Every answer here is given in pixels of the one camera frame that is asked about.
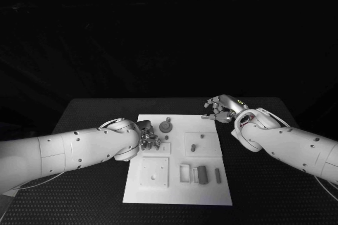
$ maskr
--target black mesh surface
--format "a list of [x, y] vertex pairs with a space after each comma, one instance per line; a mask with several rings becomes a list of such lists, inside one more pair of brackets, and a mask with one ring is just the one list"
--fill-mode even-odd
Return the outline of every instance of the black mesh surface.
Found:
[[[207, 99], [75, 99], [53, 133], [98, 127], [120, 117], [137, 121], [138, 114], [203, 115], [212, 113], [212, 108], [203, 107]], [[296, 127], [281, 99], [242, 100]], [[314, 176], [275, 160], [263, 150], [246, 150], [230, 134], [233, 122], [216, 122], [216, 128], [233, 206], [122, 203], [130, 163], [112, 159], [19, 191], [2, 224], [338, 224], [338, 202]]]

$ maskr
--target white cable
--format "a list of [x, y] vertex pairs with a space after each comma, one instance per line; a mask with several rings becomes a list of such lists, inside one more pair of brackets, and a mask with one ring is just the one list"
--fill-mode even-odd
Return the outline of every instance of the white cable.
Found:
[[335, 187], [338, 189], [338, 187], [330, 182], [331, 186]]
[[[263, 112], [266, 112], [266, 113], [269, 113], [269, 114], [285, 124], [286, 127], [291, 127], [291, 126], [288, 125], [288, 123], [286, 123], [273, 113], [271, 113], [269, 111], [266, 111], [266, 110], [262, 109], [262, 108], [259, 108], [258, 110], [259, 110], [259, 111], [263, 111]], [[320, 179], [318, 179], [317, 176], [315, 176], [315, 179], [317, 179], [317, 181], [320, 182], [320, 184], [321, 184], [322, 188], [325, 189], [325, 191], [330, 193], [330, 195], [331, 195], [331, 196], [334, 197], [334, 199], [338, 201], [337, 197], [332, 195], [332, 193], [330, 192], [330, 190], [327, 189], [327, 187], [322, 185], [322, 183], [321, 183], [321, 181], [320, 181]]]
[[12, 190], [22, 190], [22, 189], [29, 189], [29, 188], [32, 188], [32, 187], [36, 187], [36, 186], [39, 186], [39, 185], [45, 184], [46, 182], [49, 182], [51, 180], [53, 180], [53, 179], [55, 179], [56, 177], [59, 177], [63, 173], [65, 173], [65, 172], [59, 173], [53, 178], [51, 178], [48, 181], [45, 181], [45, 182], [39, 183], [39, 184], [38, 184], [38, 185], [35, 185], [35, 186], [23, 187], [23, 188], [13, 188]]
[[117, 121], [118, 119], [114, 119], [114, 120], [105, 122], [105, 123], [101, 125], [101, 128], [102, 128], [105, 125], [108, 125], [111, 122]]
[[335, 198], [335, 200], [338, 201], [338, 199], [337, 199], [337, 197], [332, 195], [332, 193], [330, 192], [330, 190], [327, 189], [327, 187], [322, 185], [322, 188], [325, 189], [325, 191], [330, 193], [330, 195]]

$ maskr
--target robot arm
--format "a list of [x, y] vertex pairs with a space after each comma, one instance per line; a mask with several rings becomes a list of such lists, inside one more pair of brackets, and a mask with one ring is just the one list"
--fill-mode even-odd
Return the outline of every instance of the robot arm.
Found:
[[204, 115], [203, 119], [220, 119], [225, 123], [235, 117], [232, 135], [250, 151], [258, 152], [263, 148], [279, 161], [338, 184], [337, 141], [298, 128], [281, 127], [265, 110], [249, 109], [240, 100], [227, 95], [210, 99], [206, 107], [209, 104], [213, 104], [216, 114]]
[[118, 119], [107, 128], [0, 142], [0, 194], [17, 185], [98, 164], [128, 161], [141, 146], [160, 146], [150, 121]]

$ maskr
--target gray circular piece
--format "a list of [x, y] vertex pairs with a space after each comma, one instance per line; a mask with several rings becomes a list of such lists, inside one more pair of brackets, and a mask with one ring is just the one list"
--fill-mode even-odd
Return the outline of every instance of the gray circular piece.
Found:
[[160, 124], [160, 131], [163, 133], [168, 133], [173, 130], [173, 124], [167, 121], [161, 122]]

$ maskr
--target robotic hand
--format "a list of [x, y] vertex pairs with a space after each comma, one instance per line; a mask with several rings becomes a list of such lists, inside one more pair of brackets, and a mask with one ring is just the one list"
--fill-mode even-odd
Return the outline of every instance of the robotic hand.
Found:
[[[232, 135], [253, 152], [266, 150], [269, 155], [304, 172], [338, 184], [338, 142], [312, 134], [288, 124], [266, 110], [249, 109], [248, 105], [229, 95], [207, 100], [215, 114], [203, 119], [229, 123], [235, 118]], [[281, 127], [273, 115], [286, 125]]]
[[99, 128], [0, 142], [0, 194], [29, 181], [110, 160], [131, 160], [160, 147], [148, 120], [107, 122]]

